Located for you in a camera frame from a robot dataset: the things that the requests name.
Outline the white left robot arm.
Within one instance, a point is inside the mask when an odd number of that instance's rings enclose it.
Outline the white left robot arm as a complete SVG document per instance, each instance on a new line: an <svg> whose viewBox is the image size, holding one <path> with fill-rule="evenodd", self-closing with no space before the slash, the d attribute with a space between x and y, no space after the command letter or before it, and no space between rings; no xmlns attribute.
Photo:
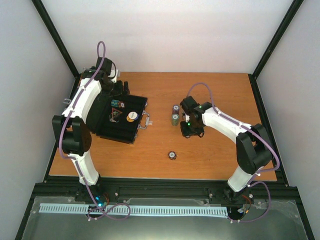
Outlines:
<svg viewBox="0 0 320 240"><path fill-rule="evenodd" d="M129 84L118 81L118 73L112 60L98 57L96 65L82 73L79 86L63 113L52 118L60 156L72 161L80 183L89 186L86 195L95 202L103 198L104 188L97 184L100 175L90 153L90 129L97 126L98 114L109 99L129 94Z"/></svg>

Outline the clear acrylic disc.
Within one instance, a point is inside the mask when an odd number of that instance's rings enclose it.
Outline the clear acrylic disc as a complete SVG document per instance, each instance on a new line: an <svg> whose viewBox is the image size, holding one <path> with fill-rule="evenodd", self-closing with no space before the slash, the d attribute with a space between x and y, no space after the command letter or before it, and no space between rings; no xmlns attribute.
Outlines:
<svg viewBox="0 0 320 240"><path fill-rule="evenodd" d="M109 121L112 122L112 123L118 123L120 121L120 116L121 116L121 113L112 112L109 115Z"/></svg>

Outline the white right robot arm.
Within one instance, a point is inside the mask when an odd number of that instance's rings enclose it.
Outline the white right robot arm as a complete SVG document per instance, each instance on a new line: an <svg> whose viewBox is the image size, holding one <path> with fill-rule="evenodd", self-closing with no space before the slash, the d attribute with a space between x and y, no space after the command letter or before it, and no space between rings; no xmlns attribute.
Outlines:
<svg viewBox="0 0 320 240"><path fill-rule="evenodd" d="M268 133L261 124L240 122L209 102L197 103L192 96L184 98L180 107L185 117L180 123L180 129L185 138L202 138L205 127L210 127L235 143L237 168L227 180L227 187L222 190L226 201L235 202L272 160L276 160L276 167L279 167L279 157L271 147Z"/></svg>

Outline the white dealer button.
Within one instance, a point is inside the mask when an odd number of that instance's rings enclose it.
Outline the white dealer button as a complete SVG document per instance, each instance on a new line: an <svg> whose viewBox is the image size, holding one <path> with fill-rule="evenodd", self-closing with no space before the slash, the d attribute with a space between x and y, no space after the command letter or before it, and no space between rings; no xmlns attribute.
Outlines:
<svg viewBox="0 0 320 240"><path fill-rule="evenodd" d="M135 111L131 111L131 112L128 114L128 116L129 116L131 119L134 119L134 121L139 118L138 113L135 112Z"/></svg>

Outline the brown poker chip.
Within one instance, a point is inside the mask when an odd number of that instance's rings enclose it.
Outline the brown poker chip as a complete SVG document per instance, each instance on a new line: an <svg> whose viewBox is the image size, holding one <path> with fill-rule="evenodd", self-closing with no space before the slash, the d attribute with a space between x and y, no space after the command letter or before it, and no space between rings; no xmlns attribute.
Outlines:
<svg viewBox="0 0 320 240"><path fill-rule="evenodd" d="M170 151L168 153L168 157L170 160L175 160L177 158L177 154L174 151Z"/></svg>

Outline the black poker set case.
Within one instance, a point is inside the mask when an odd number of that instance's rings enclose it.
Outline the black poker set case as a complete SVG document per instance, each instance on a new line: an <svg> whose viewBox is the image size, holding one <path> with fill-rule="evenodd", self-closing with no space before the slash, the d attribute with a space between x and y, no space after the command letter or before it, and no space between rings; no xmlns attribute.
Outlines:
<svg viewBox="0 0 320 240"><path fill-rule="evenodd" d="M130 94L129 83L103 71L86 70L64 117L80 118L100 138L132 144L146 114L148 98Z"/></svg>

